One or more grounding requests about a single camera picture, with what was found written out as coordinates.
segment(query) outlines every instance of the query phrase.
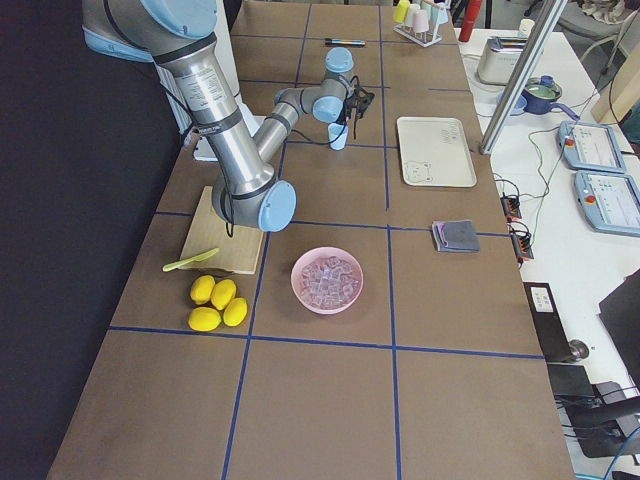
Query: blue joint cap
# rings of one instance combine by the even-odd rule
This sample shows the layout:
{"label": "blue joint cap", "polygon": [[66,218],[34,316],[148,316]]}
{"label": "blue joint cap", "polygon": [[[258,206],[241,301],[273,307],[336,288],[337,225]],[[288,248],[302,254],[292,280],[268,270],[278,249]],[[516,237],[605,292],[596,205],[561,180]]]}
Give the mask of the blue joint cap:
{"label": "blue joint cap", "polygon": [[216,0],[140,0],[153,19],[174,35],[200,39],[216,26]]}
{"label": "blue joint cap", "polygon": [[324,123],[333,123],[342,112],[342,100],[333,95],[320,97],[313,104],[313,116]]}
{"label": "blue joint cap", "polygon": [[353,69],[351,52],[344,47],[329,50],[325,59],[327,70],[333,73],[345,73]]}
{"label": "blue joint cap", "polygon": [[123,60],[130,60],[132,62],[153,62],[153,57],[146,50],[140,50],[131,45],[103,37],[86,27],[82,27],[82,30],[84,30],[84,41],[87,47],[94,52]]}
{"label": "blue joint cap", "polygon": [[277,104],[280,102],[280,99],[282,98],[282,95],[284,95],[284,92],[286,92],[287,89],[283,88],[282,90],[278,90],[278,93],[276,93],[275,98],[273,99],[273,104]]}
{"label": "blue joint cap", "polygon": [[296,210],[296,191],[289,182],[278,180],[260,204],[258,227],[264,232],[279,232],[289,225]]}

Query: brown table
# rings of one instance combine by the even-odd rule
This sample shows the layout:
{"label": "brown table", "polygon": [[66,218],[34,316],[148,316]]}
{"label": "brown table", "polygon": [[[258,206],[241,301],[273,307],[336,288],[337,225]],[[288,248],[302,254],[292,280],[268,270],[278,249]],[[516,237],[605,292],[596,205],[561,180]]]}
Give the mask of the brown table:
{"label": "brown table", "polygon": [[[423,49],[390,7],[244,3],[232,32],[245,102],[317,83],[324,37],[367,40],[356,71],[376,93],[335,152],[296,135],[274,158],[298,191],[292,224],[265,236],[240,327],[189,330],[192,271],[178,258],[217,167],[183,151],[149,228],[50,479],[573,477],[487,157],[477,186],[401,180],[399,116],[454,116],[481,138],[453,30]],[[326,138],[305,118],[297,128]],[[470,218],[478,254],[441,254],[434,220]],[[334,245],[365,272],[347,311],[322,317],[289,286],[295,260]]]}

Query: yellow lemon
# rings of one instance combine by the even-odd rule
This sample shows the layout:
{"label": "yellow lemon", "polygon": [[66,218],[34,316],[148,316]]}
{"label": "yellow lemon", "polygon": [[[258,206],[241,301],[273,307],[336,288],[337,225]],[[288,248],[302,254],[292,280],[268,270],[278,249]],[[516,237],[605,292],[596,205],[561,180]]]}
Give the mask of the yellow lemon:
{"label": "yellow lemon", "polygon": [[204,305],[211,298],[211,292],[216,284],[216,280],[211,275],[203,275],[196,278],[191,285],[189,296],[196,305]]}
{"label": "yellow lemon", "polygon": [[222,320],[227,327],[237,327],[245,319],[248,311],[249,306],[246,299],[234,298],[222,314]]}
{"label": "yellow lemon", "polygon": [[189,326],[197,332],[215,330],[221,320],[220,313],[211,307],[196,307],[189,314]]}
{"label": "yellow lemon", "polygon": [[211,292],[211,303],[218,310],[224,310],[236,296],[236,290],[236,284],[229,278],[216,283]]}

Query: marker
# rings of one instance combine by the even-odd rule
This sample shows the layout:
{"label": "marker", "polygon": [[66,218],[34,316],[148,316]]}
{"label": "marker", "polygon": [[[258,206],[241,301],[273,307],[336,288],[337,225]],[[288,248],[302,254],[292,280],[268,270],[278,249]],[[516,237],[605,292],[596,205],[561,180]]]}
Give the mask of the marker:
{"label": "marker", "polygon": [[343,46],[343,47],[364,47],[364,40],[343,40],[342,38],[325,38],[324,44],[327,47]]}

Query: sticker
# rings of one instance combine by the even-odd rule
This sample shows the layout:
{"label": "sticker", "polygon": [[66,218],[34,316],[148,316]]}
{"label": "sticker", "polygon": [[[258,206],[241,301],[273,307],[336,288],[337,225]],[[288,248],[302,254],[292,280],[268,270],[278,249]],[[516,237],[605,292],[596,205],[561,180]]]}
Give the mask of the sticker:
{"label": "sticker", "polygon": [[531,287],[531,297],[536,307],[536,312],[553,313],[553,304],[546,288]]}
{"label": "sticker", "polygon": [[211,104],[227,99],[222,82],[213,68],[205,68],[198,73],[176,78],[176,83],[189,108],[194,111],[206,110]]}

